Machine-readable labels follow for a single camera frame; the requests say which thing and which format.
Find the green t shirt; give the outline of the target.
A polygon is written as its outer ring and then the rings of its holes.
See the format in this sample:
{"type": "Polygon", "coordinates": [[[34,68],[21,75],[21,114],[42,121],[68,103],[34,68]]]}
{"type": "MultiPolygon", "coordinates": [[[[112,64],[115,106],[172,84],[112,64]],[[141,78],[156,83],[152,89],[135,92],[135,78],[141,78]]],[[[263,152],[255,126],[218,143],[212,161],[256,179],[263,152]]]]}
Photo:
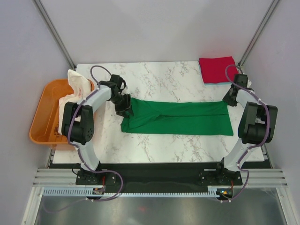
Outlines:
{"type": "Polygon", "coordinates": [[[133,115],[121,131],[131,134],[233,136],[225,102],[156,102],[132,98],[133,115]]]}

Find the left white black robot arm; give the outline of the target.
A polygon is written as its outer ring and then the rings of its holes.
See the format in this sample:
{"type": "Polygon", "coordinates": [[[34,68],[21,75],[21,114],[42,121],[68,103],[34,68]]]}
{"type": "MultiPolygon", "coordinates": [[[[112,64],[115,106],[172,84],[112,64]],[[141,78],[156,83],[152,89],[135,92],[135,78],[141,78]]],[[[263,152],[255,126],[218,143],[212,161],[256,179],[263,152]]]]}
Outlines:
{"type": "Polygon", "coordinates": [[[99,184],[103,179],[103,173],[97,169],[100,161],[91,141],[95,132],[94,113],[110,101],[118,116],[128,118],[133,115],[130,94],[122,94],[125,87],[123,78],[112,75],[109,81],[101,81],[82,100],[65,104],[61,132],[67,137],[68,144],[77,150],[81,168],[88,171],[86,178],[92,184],[99,184]]]}

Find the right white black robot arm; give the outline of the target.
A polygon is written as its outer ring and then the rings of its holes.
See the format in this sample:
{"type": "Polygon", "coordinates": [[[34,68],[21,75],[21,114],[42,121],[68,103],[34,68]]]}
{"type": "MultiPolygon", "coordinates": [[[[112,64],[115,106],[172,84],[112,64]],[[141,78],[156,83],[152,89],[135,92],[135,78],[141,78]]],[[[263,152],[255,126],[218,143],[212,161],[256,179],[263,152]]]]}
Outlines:
{"type": "Polygon", "coordinates": [[[234,83],[223,97],[229,106],[240,104],[244,111],[238,126],[238,140],[219,163],[220,170],[215,172],[216,182],[222,185],[231,180],[232,174],[241,170],[255,148],[270,143],[274,136],[278,108],[262,102],[247,84],[247,75],[236,74],[234,83]]]}

